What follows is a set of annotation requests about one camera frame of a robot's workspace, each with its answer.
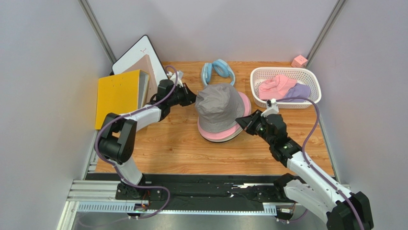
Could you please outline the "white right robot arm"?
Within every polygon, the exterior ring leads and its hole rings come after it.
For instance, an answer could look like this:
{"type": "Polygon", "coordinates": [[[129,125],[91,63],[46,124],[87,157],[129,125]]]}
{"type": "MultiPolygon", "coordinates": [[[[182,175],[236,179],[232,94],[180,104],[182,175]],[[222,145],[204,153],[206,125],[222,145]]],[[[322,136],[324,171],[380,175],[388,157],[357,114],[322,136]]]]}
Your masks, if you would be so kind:
{"type": "Polygon", "coordinates": [[[370,201],[362,193],[354,193],[320,169],[291,139],[286,123],[279,114],[253,114],[236,118],[243,130],[261,137],[272,156],[299,176],[283,175],[275,181],[284,197],[293,200],[319,217],[329,230],[371,230],[374,227],[370,201]]]}

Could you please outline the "grey hat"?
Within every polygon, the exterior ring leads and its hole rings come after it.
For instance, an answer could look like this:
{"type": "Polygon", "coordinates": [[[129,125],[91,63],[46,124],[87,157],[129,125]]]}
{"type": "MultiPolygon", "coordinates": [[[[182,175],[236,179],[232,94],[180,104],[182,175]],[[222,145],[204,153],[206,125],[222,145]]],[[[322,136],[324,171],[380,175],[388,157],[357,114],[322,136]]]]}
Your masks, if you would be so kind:
{"type": "Polygon", "coordinates": [[[228,83],[205,86],[198,92],[194,106],[204,135],[234,132],[240,128],[236,118],[251,112],[248,96],[228,83]]]}

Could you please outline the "lavender cloth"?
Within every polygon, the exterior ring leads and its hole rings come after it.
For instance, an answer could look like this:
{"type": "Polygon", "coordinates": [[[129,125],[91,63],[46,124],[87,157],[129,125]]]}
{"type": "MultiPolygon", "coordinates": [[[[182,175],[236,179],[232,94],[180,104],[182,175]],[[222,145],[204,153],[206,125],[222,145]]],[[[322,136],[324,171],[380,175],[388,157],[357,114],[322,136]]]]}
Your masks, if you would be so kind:
{"type": "Polygon", "coordinates": [[[307,85],[296,83],[294,87],[290,88],[289,91],[284,96],[284,101],[286,103],[303,103],[304,100],[299,99],[308,98],[311,94],[311,88],[307,85]]]}

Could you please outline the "pink cloth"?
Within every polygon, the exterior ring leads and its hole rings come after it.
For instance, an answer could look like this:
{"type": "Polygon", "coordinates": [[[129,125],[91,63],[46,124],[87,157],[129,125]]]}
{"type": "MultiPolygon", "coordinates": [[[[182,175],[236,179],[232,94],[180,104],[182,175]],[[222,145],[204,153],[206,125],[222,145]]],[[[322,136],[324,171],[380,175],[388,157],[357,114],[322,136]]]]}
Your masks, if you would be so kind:
{"type": "Polygon", "coordinates": [[[258,90],[261,100],[282,99],[288,91],[297,84],[297,80],[286,75],[276,75],[271,79],[264,80],[258,90]]]}

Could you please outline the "pink bucket hat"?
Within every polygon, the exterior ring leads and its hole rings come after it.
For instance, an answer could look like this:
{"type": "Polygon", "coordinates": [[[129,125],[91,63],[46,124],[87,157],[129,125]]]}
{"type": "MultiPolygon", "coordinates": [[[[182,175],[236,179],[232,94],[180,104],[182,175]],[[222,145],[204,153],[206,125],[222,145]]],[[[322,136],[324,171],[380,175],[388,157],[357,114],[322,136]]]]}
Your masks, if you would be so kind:
{"type": "MultiPolygon", "coordinates": [[[[241,115],[240,117],[244,117],[244,116],[248,116],[250,115],[251,112],[251,102],[250,99],[248,98],[248,96],[242,92],[238,92],[243,103],[244,103],[244,115],[241,115]]],[[[237,124],[237,122],[235,122],[235,125],[232,128],[229,128],[225,131],[219,132],[219,133],[212,133],[212,132],[207,132],[204,131],[201,127],[201,125],[199,124],[199,118],[197,119],[197,126],[198,126],[198,131],[200,133],[200,135],[210,141],[210,142],[214,142],[214,143],[222,143],[222,142],[228,142],[230,140],[232,140],[233,138],[237,137],[240,132],[242,131],[242,128],[240,125],[237,124]]]]}

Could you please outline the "pink and beige reversible hat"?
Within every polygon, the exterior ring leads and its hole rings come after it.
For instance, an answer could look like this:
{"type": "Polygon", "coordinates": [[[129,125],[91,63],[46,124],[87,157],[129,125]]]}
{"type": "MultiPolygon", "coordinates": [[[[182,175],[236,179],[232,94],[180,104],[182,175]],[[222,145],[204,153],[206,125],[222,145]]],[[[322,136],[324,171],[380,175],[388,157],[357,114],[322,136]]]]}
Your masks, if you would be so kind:
{"type": "Polygon", "coordinates": [[[201,134],[201,136],[207,141],[210,141],[213,143],[224,143],[224,142],[233,140],[239,134],[240,134],[239,132],[233,133],[231,135],[221,134],[221,133],[206,133],[206,134],[201,134]]]}

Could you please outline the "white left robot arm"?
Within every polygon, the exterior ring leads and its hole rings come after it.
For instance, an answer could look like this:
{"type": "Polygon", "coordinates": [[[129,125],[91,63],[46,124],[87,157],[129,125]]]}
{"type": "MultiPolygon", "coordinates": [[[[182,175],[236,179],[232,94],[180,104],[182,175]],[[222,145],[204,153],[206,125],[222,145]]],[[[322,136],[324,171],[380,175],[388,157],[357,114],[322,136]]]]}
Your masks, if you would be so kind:
{"type": "Polygon", "coordinates": [[[140,187],[143,174],[132,158],[136,133],[162,121],[171,107],[189,106],[195,101],[196,94],[185,83],[177,85],[172,80],[161,80],[157,93],[144,107],[123,115],[109,113],[105,117],[94,144],[98,157],[114,167],[122,182],[140,187]]]}

